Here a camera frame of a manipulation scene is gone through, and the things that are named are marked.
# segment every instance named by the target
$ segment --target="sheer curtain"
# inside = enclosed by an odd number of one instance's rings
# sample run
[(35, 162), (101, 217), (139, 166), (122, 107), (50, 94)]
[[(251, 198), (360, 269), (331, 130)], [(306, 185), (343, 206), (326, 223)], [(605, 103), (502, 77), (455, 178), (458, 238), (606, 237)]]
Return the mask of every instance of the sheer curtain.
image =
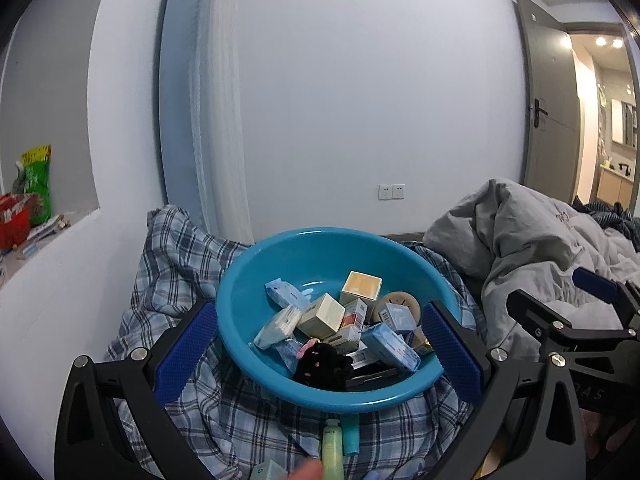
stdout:
[(238, 0), (201, 0), (190, 93), (204, 227), (251, 244), (239, 85)]

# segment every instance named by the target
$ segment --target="cabinet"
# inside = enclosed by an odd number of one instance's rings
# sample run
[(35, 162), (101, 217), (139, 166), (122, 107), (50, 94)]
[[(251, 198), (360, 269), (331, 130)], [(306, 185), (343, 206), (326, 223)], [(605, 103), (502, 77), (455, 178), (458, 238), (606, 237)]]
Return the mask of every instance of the cabinet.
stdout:
[(614, 205), (620, 202), (625, 209), (631, 204), (631, 193), (634, 183), (631, 179), (616, 173), (609, 168), (600, 167), (600, 184), (597, 197), (604, 202)]

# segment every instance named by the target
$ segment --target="blue plastic basin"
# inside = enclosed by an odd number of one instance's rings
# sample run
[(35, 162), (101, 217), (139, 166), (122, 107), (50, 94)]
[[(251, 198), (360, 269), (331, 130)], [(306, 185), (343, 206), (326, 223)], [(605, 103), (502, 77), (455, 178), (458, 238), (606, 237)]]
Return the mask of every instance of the blue plastic basin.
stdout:
[(311, 300), (325, 292), (338, 298), (350, 270), (382, 278), (381, 295), (404, 290), (420, 304), (440, 300), (460, 320), (460, 309), (447, 281), (406, 247), (348, 229), (285, 232), (246, 250), (220, 283), (216, 298), (220, 334), (241, 370), (281, 399), (331, 413), (374, 412), (415, 397), (433, 385), (443, 371), (435, 355), (423, 358), (415, 374), (393, 386), (372, 392), (339, 393), (294, 382), (277, 352), (261, 352), (249, 345), (278, 311), (267, 297), (265, 283), (282, 278), (299, 290), (312, 289)]

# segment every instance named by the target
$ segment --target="checkered fabric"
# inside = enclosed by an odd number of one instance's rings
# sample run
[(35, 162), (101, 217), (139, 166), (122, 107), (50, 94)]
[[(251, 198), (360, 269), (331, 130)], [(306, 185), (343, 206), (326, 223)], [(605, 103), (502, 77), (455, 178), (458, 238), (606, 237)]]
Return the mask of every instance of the checkered fabric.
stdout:
[[(174, 206), (151, 213), (148, 227), (131, 308), (109, 346), (108, 360), (152, 346), (197, 297), (215, 300), (222, 273), (246, 248), (206, 234)], [(474, 329), (484, 323), (453, 268), (420, 244), (411, 248), (449, 280), (462, 309), (462, 325)], [(253, 465), (268, 459), (293, 471), (306, 457), (318, 458), (322, 428), (332, 416), (293, 406), (261, 389), (242, 374), (219, 338), (198, 361), (180, 398), (165, 410), (218, 480), (248, 478)], [(407, 402), (360, 415), (360, 454), (345, 458), (345, 478), (359, 480), (370, 470), (382, 478), (417, 477), (433, 467), (470, 411), (443, 377)], [(160, 476), (126, 402), (119, 403), (118, 412), (138, 460)]]

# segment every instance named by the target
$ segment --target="hand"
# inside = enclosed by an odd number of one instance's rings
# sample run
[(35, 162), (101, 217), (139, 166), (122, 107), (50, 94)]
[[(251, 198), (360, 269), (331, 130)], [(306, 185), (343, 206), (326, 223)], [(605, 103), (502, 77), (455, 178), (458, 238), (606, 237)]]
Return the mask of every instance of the hand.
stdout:
[(322, 462), (313, 459), (307, 460), (288, 476), (287, 480), (322, 480)]

